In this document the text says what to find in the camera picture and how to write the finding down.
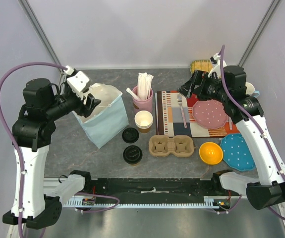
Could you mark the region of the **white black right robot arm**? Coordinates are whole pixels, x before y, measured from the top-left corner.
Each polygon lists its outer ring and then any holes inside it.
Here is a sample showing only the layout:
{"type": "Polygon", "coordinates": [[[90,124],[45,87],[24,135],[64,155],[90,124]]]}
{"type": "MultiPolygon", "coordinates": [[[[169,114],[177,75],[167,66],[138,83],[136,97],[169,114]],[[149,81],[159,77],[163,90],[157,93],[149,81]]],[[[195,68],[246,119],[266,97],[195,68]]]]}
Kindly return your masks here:
{"type": "Polygon", "coordinates": [[[246,196],[257,210],[285,202],[285,164],[269,134],[263,109],[257,98],[246,93],[246,73],[240,66],[223,68],[221,79],[208,72],[196,70],[191,78],[178,88],[186,98],[196,95],[200,101],[210,99],[222,103],[242,134],[255,162],[258,178],[241,176],[225,170],[213,175],[211,191],[222,195],[232,190],[246,196]]]}

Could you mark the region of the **light blue paper bag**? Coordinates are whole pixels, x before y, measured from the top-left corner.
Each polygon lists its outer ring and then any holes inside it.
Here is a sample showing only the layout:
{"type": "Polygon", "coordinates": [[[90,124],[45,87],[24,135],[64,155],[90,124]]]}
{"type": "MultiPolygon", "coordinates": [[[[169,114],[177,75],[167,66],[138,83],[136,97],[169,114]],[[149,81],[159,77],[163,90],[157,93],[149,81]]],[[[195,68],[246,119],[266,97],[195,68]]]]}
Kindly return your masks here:
{"type": "Polygon", "coordinates": [[[102,148],[129,125],[126,109],[122,99],[122,92],[116,87],[95,83],[89,92],[101,100],[94,111],[87,118],[73,113],[85,131],[88,139],[97,148],[102,148]]]}

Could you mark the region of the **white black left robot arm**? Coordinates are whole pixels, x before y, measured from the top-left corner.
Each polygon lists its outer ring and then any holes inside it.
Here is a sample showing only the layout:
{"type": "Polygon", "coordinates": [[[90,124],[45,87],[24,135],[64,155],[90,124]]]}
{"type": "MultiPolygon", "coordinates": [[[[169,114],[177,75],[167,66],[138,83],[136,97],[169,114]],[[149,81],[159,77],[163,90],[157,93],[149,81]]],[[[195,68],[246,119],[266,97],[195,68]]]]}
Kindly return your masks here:
{"type": "Polygon", "coordinates": [[[12,127],[12,135],[23,155],[24,182],[16,179],[13,207],[2,217],[6,224],[25,223],[36,230],[52,226],[72,196],[92,191],[90,173],[73,170],[55,189],[44,193],[45,161],[55,121],[72,111],[89,116],[101,102],[92,94],[80,99],[69,85],[62,95],[55,95],[53,87],[48,79],[37,78],[27,82],[23,90],[25,104],[12,127]]]}

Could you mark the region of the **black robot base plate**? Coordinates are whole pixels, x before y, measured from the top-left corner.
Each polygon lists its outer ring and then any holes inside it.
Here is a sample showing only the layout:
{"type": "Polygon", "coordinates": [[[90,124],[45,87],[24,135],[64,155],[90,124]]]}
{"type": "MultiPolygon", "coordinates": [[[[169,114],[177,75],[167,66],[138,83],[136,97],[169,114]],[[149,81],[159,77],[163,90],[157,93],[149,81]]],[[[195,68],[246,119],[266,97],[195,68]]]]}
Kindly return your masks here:
{"type": "Polygon", "coordinates": [[[113,196],[120,201],[191,201],[204,196],[238,195],[218,188],[211,179],[198,178],[98,178],[91,179],[82,192],[113,196]]]}

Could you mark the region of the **pink polka dot plate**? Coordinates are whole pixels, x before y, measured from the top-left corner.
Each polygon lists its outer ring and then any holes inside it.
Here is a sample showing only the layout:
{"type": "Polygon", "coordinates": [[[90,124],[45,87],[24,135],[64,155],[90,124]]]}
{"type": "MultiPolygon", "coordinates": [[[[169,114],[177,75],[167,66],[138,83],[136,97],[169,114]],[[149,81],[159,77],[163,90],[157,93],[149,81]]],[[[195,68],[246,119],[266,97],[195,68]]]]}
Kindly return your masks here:
{"type": "Polygon", "coordinates": [[[197,101],[192,108],[192,115],[206,129],[218,129],[228,121],[224,106],[216,100],[197,101]]]}

